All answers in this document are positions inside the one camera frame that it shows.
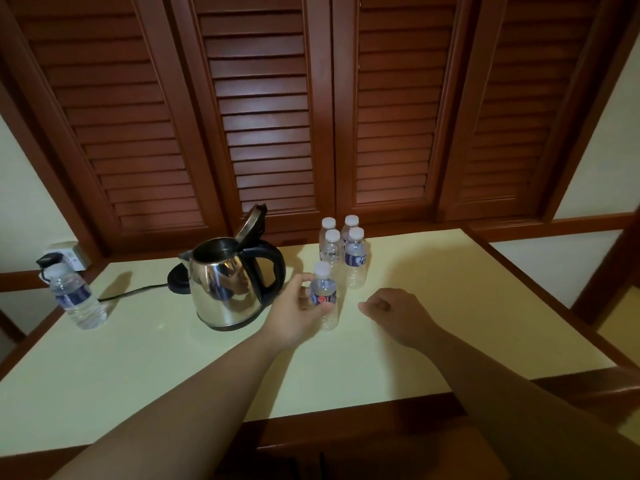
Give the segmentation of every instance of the forearm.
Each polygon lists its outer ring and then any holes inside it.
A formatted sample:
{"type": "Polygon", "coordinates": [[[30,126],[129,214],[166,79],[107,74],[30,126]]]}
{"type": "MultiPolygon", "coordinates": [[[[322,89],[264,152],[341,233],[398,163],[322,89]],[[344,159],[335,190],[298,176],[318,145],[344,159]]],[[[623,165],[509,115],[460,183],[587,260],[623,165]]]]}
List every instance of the forearm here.
{"type": "Polygon", "coordinates": [[[208,478],[278,354],[258,332],[103,436],[56,480],[208,478]]]}
{"type": "Polygon", "coordinates": [[[631,478],[640,449],[433,325],[420,346],[516,478],[631,478]]]}

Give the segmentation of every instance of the hand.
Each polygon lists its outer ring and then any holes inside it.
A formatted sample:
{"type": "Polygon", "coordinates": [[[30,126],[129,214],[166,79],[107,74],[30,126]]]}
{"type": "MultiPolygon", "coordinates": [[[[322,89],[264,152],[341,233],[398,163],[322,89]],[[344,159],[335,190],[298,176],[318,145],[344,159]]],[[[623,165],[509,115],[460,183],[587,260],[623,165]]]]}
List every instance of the hand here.
{"type": "Polygon", "coordinates": [[[308,302],[308,288],[303,287],[302,283],[313,279],[311,273],[293,275],[273,302],[260,332],[273,341],[277,350],[300,345],[315,329],[320,318],[333,309],[332,303],[322,303],[310,310],[303,309],[301,305],[308,302]]]}
{"type": "Polygon", "coordinates": [[[380,288],[358,309],[406,347],[418,348],[437,327],[415,295],[396,288],[380,288]]]}

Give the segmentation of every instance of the kettle lid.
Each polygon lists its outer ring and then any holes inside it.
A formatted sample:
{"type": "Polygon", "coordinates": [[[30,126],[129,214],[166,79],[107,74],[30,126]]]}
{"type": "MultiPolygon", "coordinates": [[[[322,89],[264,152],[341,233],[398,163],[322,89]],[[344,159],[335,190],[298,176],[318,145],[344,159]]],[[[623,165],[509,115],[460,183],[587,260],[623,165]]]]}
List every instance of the kettle lid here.
{"type": "Polygon", "coordinates": [[[264,234],[264,218],[266,215],[267,205],[264,203],[255,204],[247,213],[242,227],[236,234],[237,251],[254,245],[260,239],[264,234]]]}

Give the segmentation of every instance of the wooden louvered shutter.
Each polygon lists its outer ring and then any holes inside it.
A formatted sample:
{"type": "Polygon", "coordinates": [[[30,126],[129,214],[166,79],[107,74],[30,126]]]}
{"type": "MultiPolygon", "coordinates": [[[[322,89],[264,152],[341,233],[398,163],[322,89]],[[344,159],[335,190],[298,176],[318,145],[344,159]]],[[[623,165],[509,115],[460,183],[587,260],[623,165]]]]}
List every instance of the wooden louvered shutter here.
{"type": "Polygon", "coordinates": [[[333,0],[340,216],[428,217],[470,3],[333,0]]]}
{"type": "Polygon", "coordinates": [[[179,67],[169,25],[151,8],[157,33],[143,36],[132,0],[0,0],[3,56],[112,251],[228,233],[186,84],[167,73],[179,67]]]}
{"type": "Polygon", "coordinates": [[[621,1],[483,0],[439,219],[535,215],[621,1]]]}
{"type": "Polygon", "coordinates": [[[329,0],[171,0],[233,225],[335,213],[329,0]]]}

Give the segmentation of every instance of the wooden slat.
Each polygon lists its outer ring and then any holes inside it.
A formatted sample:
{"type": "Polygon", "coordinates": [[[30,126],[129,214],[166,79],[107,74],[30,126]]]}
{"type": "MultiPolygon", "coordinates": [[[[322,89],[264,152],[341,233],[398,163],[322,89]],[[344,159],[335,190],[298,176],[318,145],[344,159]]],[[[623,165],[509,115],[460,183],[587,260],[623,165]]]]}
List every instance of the wooden slat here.
{"type": "Polygon", "coordinates": [[[502,27],[498,44],[584,40],[588,31],[589,23],[586,22],[517,23],[502,27]]]}
{"type": "Polygon", "coordinates": [[[69,123],[75,127],[167,121],[169,119],[169,113],[164,104],[76,108],[67,109],[66,113],[69,123]]]}
{"type": "Polygon", "coordinates": [[[45,69],[45,74],[53,88],[134,84],[157,80],[156,71],[149,62],[48,67],[45,69]]]}
{"type": "Polygon", "coordinates": [[[555,112],[559,105],[560,99],[558,98],[485,102],[480,108],[480,117],[555,112]]]}
{"type": "Polygon", "coordinates": [[[193,197],[193,188],[191,185],[164,185],[162,187],[110,190],[107,195],[112,203],[162,200],[193,197]]]}
{"type": "Polygon", "coordinates": [[[597,8],[594,0],[562,2],[555,0],[517,1],[507,7],[505,23],[539,20],[574,20],[591,18],[597,8]]]}
{"type": "Polygon", "coordinates": [[[313,184],[281,185],[277,187],[259,187],[240,190],[240,199],[265,200],[272,198],[308,197],[314,194],[313,184]]]}
{"type": "Polygon", "coordinates": [[[403,175],[424,175],[428,170],[428,162],[361,166],[358,167],[356,178],[384,178],[401,177],[403,175]]]}
{"type": "Polygon", "coordinates": [[[215,88],[219,98],[267,94],[304,94],[307,92],[307,78],[269,77],[267,79],[217,80],[215,88]]]}
{"type": "Polygon", "coordinates": [[[302,0],[193,0],[198,13],[229,11],[300,10],[302,0]]]}
{"type": "Polygon", "coordinates": [[[220,114],[246,112],[302,111],[308,109],[306,95],[220,99],[220,114]]]}
{"type": "Polygon", "coordinates": [[[460,190],[460,201],[480,200],[498,197],[512,197],[526,189],[524,184],[483,185],[480,187],[463,187],[460,190]]]}
{"type": "Polygon", "coordinates": [[[358,124],[358,138],[433,133],[436,120],[358,124]]]}
{"type": "Polygon", "coordinates": [[[288,128],[283,130],[238,131],[227,133],[229,146],[249,144],[300,143],[311,140],[309,128],[288,128]]]}
{"type": "Polygon", "coordinates": [[[575,65],[572,62],[516,66],[494,65],[489,73],[489,82],[520,82],[546,79],[568,80],[574,69],[575,65]]]}
{"type": "Polygon", "coordinates": [[[444,67],[447,64],[447,51],[419,52],[383,52],[360,54],[360,71],[428,69],[444,67]]]}
{"type": "Polygon", "coordinates": [[[294,34],[302,33],[302,14],[201,16],[203,37],[222,35],[294,34]]]}
{"type": "Polygon", "coordinates": [[[386,106],[437,102],[440,88],[389,89],[386,91],[359,91],[358,106],[386,106]]]}
{"type": "Polygon", "coordinates": [[[282,171],[302,171],[313,168],[311,158],[287,158],[234,163],[236,175],[256,175],[282,171]]]}
{"type": "Polygon", "coordinates": [[[239,189],[251,187],[270,187],[273,185],[312,184],[314,173],[312,171],[289,171],[286,173],[265,173],[262,175],[245,175],[236,177],[239,189]]]}
{"type": "Polygon", "coordinates": [[[167,214],[149,214],[146,216],[121,217],[120,222],[125,229],[173,227],[181,225],[202,224],[202,216],[197,210],[188,212],[171,212],[167,214]]]}
{"type": "Polygon", "coordinates": [[[124,15],[131,0],[7,0],[14,15],[32,17],[124,15]]]}
{"type": "Polygon", "coordinates": [[[284,209],[313,209],[316,206],[316,199],[313,196],[309,196],[248,201],[242,202],[242,211],[249,212],[257,203],[267,204],[267,208],[271,211],[284,209]]]}
{"type": "Polygon", "coordinates": [[[393,200],[409,200],[422,198],[424,187],[409,187],[405,189],[373,190],[357,192],[356,203],[372,203],[393,200]]]}
{"type": "Polygon", "coordinates": [[[356,190],[358,192],[368,190],[402,189],[406,187],[424,186],[427,182],[426,175],[408,175],[405,177],[367,178],[358,180],[356,190]]]}
{"type": "Polygon", "coordinates": [[[528,182],[531,174],[531,170],[474,173],[465,175],[462,179],[462,185],[464,187],[476,187],[478,185],[517,184],[528,182]]]}
{"type": "Polygon", "coordinates": [[[449,30],[364,32],[360,34],[359,46],[361,52],[446,49],[450,37],[449,30]]]}
{"type": "Polygon", "coordinates": [[[208,57],[268,57],[305,53],[302,35],[206,39],[208,57]]]}
{"type": "Polygon", "coordinates": [[[36,42],[31,45],[39,64],[74,65],[149,60],[142,39],[92,42],[36,42]]]}
{"type": "Polygon", "coordinates": [[[433,135],[392,136],[385,138],[364,138],[358,140],[358,152],[382,152],[385,150],[410,150],[429,148],[433,135]]]}
{"type": "Polygon", "coordinates": [[[578,58],[581,49],[581,43],[498,47],[493,56],[493,63],[517,64],[538,61],[571,61],[578,58]]]}
{"type": "Polygon", "coordinates": [[[142,37],[135,16],[25,20],[20,26],[25,37],[32,42],[142,37]]]}
{"type": "Polygon", "coordinates": [[[437,104],[361,107],[358,110],[358,122],[425,120],[435,118],[437,115],[437,104]]]}
{"type": "Polygon", "coordinates": [[[156,157],[108,158],[92,161],[98,175],[120,173],[141,173],[148,171],[182,170],[184,161],[180,155],[161,155],[156,157]]]}
{"type": "Polygon", "coordinates": [[[76,129],[80,143],[115,143],[173,137],[171,123],[139,123],[129,125],[89,126],[76,129]]]}
{"type": "Polygon", "coordinates": [[[538,165],[537,158],[485,160],[468,162],[467,173],[489,173],[496,171],[533,170],[538,165]]]}
{"type": "Polygon", "coordinates": [[[84,151],[89,158],[122,158],[172,155],[180,153],[180,148],[174,139],[158,139],[155,141],[129,141],[127,143],[85,144],[84,151]]]}
{"type": "Polygon", "coordinates": [[[105,190],[133,189],[138,187],[188,184],[189,176],[185,170],[156,171],[153,173],[103,175],[100,177],[100,181],[105,190]]]}
{"type": "Polygon", "coordinates": [[[545,82],[542,84],[489,84],[484,92],[485,101],[500,99],[519,99],[540,96],[562,96],[566,91],[567,83],[545,82]]]}
{"type": "Polygon", "coordinates": [[[231,161],[252,161],[273,158],[311,156],[310,143],[270,144],[268,146],[245,146],[229,149],[231,161]]]}
{"type": "Polygon", "coordinates": [[[117,203],[113,207],[118,216],[135,216],[139,214],[162,214],[164,212],[198,210],[198,202],[194,198],[172,198],[167,200],[117,203]]]}
{"type": "Polygon", "coordinates": [[[358,87],[360,89],[391,89],[440,86],[443,79],[444,69],[363,72],[358,76],[358,87]]]}
{"type": "Polygon", "coordinates": [[[474,147],[479,147],[539,143],[546,140],[547,135],[547,130],[514,131],[511,133],[483,133],[474,136],[472,145],[474,147]]]}
{"type": "Polygon", "coordinates": [[[222,123],[226,131],[253,130],[260,128],[283,128],[308,126],[308,111],[275,112],[272,114],[244,114],[225,116],[222,123]]]}
{"type": "Polygon", "coordinates": [[[451,27],[453,15],[452,8],[364,11],[360,14],[358,28],[366,31],[451,27]]]}
{"type": "Polygon", "coordinates": [[[469,161],[484,161],[506,158],[538,157],[542,145],[520,144],[516,146],[496,146],[494,148],[474,148],[469,153],[469,161]]]}
{"type": "Polygon", "coordinates": [[[478,120],[476,124],[476,133],[508,131],[517,129],[549,128],[554,119],[554,114],[508,116],[505,118],[480,118],[480,120],[478,120]]]}
{"type": "Polygon", "coordinates": [[[164,101],[160,86],[155,83],[64,88],[55,90],[55,93],[60,104],[65,107],[117,106],[164,101]]]}
{"type": "Polygon", "coordinates": [[[358,153],[358,166],[386,165],[393,163],[428,162],[431,151],[427,148],[417,150],[391,150],[387,152],[358,153]]]}
{"type": "Polygon", "coordinates": [[[305,74],[304,57],[209,61],[213,78],[305,74]]]}
{"type": "Polygon", "coordinates": [[[396,8],[455,5],[456,0],[360,0],[362,8],[396,8]]]}

